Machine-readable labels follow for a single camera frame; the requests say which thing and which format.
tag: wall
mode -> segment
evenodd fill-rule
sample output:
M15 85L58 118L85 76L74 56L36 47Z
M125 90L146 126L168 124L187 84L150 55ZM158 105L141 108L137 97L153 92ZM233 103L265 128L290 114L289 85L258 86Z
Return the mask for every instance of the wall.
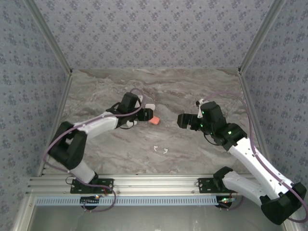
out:
M238 67L272 0L36 0L70 66Z
M307 22L307 1L287 1L245 73L274 165L306 187Z
M66 74L21 0L0 4L0 230L36 175Z

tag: orange object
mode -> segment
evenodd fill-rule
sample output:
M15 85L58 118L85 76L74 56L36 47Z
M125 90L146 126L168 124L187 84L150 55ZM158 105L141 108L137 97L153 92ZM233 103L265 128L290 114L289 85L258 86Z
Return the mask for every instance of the orange object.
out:
M152 119L149 120L150 123L157 125L159 123L160 119L156 116L153 116Z

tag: patterned wallpaper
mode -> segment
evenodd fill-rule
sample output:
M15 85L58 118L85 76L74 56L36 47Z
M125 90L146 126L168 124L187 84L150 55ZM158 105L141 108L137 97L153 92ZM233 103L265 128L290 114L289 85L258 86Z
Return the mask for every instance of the patterned wallpaper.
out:
M71 68L238 67L272 0L36 0Z
M288 0L245 73L274 165L306 187L307 22L307 0Z
M22 0L0 4L0 230L37 174L66 74Z

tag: marble floor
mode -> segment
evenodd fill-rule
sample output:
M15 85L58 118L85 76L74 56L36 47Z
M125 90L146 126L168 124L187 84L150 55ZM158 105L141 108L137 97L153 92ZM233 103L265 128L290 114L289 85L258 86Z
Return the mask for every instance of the marble floor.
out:
M88 140L84 160L97 173L211 174L223 166L248 173L222 147L209 144L201 132L177 125L178 114L197 113L195 101L200 98L226 90L243 95L236 70L74 70L72 78L62 121L76 123L98 116L132 88L141 89L146 102L156 105L154 114L161 120L158 125L140 122L132 129L116 129ZM239 100L223 95L214 101L228 122L249 132L247 114Z

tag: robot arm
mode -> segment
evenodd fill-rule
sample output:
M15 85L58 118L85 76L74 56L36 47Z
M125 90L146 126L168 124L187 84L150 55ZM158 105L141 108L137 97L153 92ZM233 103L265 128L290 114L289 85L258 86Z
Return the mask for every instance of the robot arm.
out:
M67 121L63 122L56 131L52 141L72 127L78 126L78 128L61 138L50 149L48 154L65 166L68 171L73 173L78 179L85 183L96 184L98 178L97 174L83 161L86 140L108 130L121 127L124 124L131 128L137 124L137 120L151 120L153 118L153 111L155 110L154 104L146 104L145 107L137 113L133 113L140 107L141 102L142 96L127 92L120 103L116 103L98 116L101 117L101 119L93 122L91 122L93 119L90 119L75 124L71 124Z
M247 134L237 124L227 123L221 108L215 102L204 102L201 99L196 102L196 105L199 107L198 114L178 116L179 127L187 128L187 125L191 125L190 129L200 130L204 136L210 135L217 145L239 159L259 182L259 184L253 183L231 168L223 167L214 174L216 186L241 193L259 205L269 220L275 224L282 224L301 207L299 200L265 170L251 150ZM293 184L257 149L256 152L256 155L273 173L304 199L306 188L301 183Z

